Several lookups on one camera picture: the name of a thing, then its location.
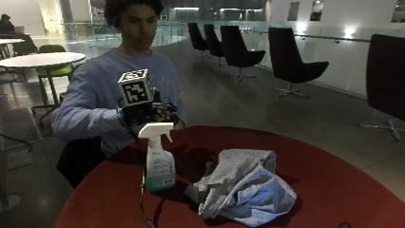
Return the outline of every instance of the spray bottle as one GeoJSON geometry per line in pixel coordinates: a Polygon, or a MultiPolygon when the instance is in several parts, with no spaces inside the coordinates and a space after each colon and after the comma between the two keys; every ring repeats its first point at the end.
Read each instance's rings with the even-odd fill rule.
{"type": "Polygon", "coordinates": [[[158,191],[174,186],[175,169],[173,155],[162,149],[161,135],[169,141],[169,130],[173,123],[147,123],[138,132],[138,137],[149,140],[146,155],[146,189],[158,191]]]}

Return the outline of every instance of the floor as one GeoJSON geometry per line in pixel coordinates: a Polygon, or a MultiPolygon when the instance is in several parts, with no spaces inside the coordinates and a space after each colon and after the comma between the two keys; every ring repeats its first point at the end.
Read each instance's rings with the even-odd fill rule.
{"type": "MultiPolygon", "coordinates": [[[[66,44],[64,39],[36,39],[42,44],[62,44],[68,51],[85,53],[88,58],[103,53],[105,47],[86,43],[66,44]]],[[[365,99],[345,95],[311,84],[297,85],[310,99],[277,98],[271,88],[286,87],[271,73],[258,67],[242,70],[257,76],[241,82],[225,73],[235,73],[231,66],[215,66],[217,58],[194,59],[190,42],[182,41],[154,49],[170,57],[179,74],[181,94],[189,113],[187,126],[226,125],[269,131],[323,149],[362,169],[405,201],[405,145],[395,143],[383,130],[365,129],[357,123],[385,121],[385,115],[367,107],[365,99]]],[[[0,85],[0,110],[40,105],[38,80],[28,70],[26,81],[0,85]]],[[[0,79],[12,79],[2,75],[0,79]]],[[[56,80],[64,92],[66,79],[56,80]]],[[[42,141],[33,143],[34,162],[8,170],[6,154],[0,151],[0,181],[8,195],[17,194],[21,202],[0,214],[1,228],[50,227],[72,192],[66,180],[56,170],[65,142],[52,134],[50,118],[40,127],[42,141]]]]}

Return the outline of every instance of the crumpled towel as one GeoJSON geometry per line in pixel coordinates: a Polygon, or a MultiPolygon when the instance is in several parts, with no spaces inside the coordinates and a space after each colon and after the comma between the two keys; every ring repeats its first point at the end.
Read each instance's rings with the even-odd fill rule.
{"type": "Polygon", "coordinates": [[[198,215],[217,215],[249,227],[257,227],[291,209],[295,194],[274,174],[271,151],[229,149],[218,154],[217,165],[206,163],[201,180],[190,184],[185,195],[198,203],[198,215]]]}

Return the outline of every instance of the red table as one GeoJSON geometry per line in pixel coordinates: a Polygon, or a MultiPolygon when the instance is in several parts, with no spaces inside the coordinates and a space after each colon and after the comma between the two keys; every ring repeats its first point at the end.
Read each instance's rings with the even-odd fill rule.
{"type": "MultiPolygon", "coordinates": [[[[143,210],[158,228],[243,227],[215,217],[203,220],[183,196],[186,185],[199,180],[205,162],[223,149],[271,150],[277,174],[297,193],[290,212],[262,227],[335,228],[346,221],[353,228],[403,228],[405,204],[359,169],[321,149],[263,131],[193,126],[173,131],[163,149],[175,160],[177,185],[143,195],[143,210]]],[[[139,216],[141,163],[145,153],[127,146],[89,173],[74,189],[54,221],[54,228],[146,227],[139,216]]]]}

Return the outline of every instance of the person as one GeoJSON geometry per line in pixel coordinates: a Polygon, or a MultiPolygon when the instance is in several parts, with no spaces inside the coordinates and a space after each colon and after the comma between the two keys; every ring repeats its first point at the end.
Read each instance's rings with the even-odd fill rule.
{"type": "MultiPolygon", "coordinates": [[[[174,114],[179,121],[174,129],[185,127],[186,113],[175,68],[167,57],[150,49],[162,9],[161,0],[105,1],[103,16],[107,25],[121,33],[121,44],[77,68],[53,117],[54,135],[68,141],[100,137],[106,157],[134,142],[115,113],[117,101],[122,97],[117,80],[122,73],[149,70],[161,97],[177,106],[174,114]]],[[[162,112],[161,115],[158,122],[166,120],[170,113],[162,112]]],[[[134,132],[139,128],[141,125],[131,126],[134,132]]]]}
{"type": "Polygon", "coordinates": [[[10,16],[8,14],[1,14],[0,19],[0,34],[14,34],[13,23],[10,22],[10,16]]]}

